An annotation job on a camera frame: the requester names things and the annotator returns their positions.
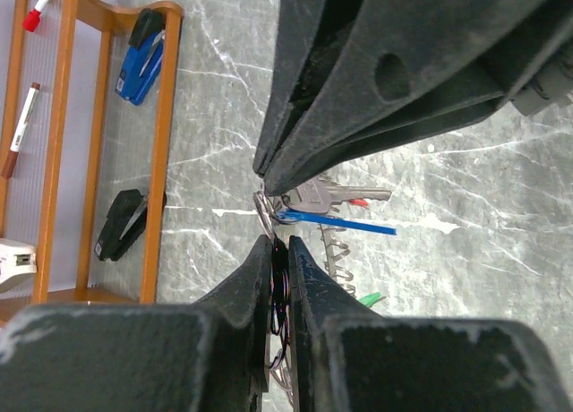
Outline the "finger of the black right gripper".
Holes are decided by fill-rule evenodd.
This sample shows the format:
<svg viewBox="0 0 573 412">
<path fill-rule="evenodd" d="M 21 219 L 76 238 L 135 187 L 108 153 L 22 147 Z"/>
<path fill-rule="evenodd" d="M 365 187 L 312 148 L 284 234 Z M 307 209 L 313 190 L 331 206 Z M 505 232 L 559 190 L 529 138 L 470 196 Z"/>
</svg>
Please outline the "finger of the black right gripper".
<svg viewBox="0 0 573 412">
<path fill-rule="evenodd" d="M 355 20 L 363 0 L 280 0 L 269 104 L 253 162 L 264 176 L 296 121 L 312 104 L 329 74 L 311 57 Z"/>
<path fill-rule="evenodd" d="M 329 74 L 263 176 L 285 193 L 336 165 L 539 113 L 572 89 L 572 0 L 363 0 L 311 57 Z"/>
</svg>

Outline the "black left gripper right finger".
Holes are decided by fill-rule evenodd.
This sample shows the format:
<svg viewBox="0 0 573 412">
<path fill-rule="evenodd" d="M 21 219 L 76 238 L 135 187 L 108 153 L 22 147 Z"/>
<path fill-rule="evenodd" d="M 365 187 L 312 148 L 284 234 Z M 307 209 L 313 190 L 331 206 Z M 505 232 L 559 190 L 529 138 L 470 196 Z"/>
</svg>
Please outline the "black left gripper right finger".
<svg viewBox="0 0 573 412">
<path fill-rule="evenodd" d="M 289 240 L 297 411 L 569 411 L 548 349 L 520 322 L 385 317 Z"/>
</svg>

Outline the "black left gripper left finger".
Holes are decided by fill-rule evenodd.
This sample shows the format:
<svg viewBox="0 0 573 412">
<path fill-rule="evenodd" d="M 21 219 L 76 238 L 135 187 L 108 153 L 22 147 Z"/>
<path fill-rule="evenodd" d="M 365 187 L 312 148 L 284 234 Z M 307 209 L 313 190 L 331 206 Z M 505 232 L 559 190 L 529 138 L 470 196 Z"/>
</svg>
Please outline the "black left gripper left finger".
<svg viewBox="0 0 573 412">
<path fill-rule="evenodd" d="M 1 332 L 4 411 L 258 411 L 272 244 L 183 305 L 31 305 Z"/>
</svg>

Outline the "large keyring with small rings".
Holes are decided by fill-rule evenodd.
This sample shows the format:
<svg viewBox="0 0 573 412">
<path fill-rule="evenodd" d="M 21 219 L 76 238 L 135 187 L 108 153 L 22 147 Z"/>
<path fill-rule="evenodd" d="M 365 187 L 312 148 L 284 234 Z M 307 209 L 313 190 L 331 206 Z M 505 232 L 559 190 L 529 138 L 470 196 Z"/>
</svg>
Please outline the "large keyring with small rings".
<svg viewBox="0 0 573 412">
<path fill-rule="evenodd" d="M 285 245 L 264 192 L 256 192 L 253 200 L 271 244 L 270 332 L 281 342 L 270 375 L 296 410 L 359 411 L 351 402 L 352 362 L 340 342 L 328 343 L 326 328 L 348 327 L 369 309 L 316 266 L 301 240 Z"/>
</svg>

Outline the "red key tag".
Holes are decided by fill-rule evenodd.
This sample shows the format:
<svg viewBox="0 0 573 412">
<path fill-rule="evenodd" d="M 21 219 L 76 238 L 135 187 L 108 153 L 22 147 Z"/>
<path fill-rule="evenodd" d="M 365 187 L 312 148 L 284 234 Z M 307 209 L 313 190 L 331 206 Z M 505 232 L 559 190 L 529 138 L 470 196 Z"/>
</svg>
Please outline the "red key tag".
<svg viewBox="0 0 573 412">
<path fill-rule="evenodd" d="M 350 204 L 358 207 L 368 208 L 369 202 L 365 199 L 352 199 L 348 201 Z"/>
</svg>

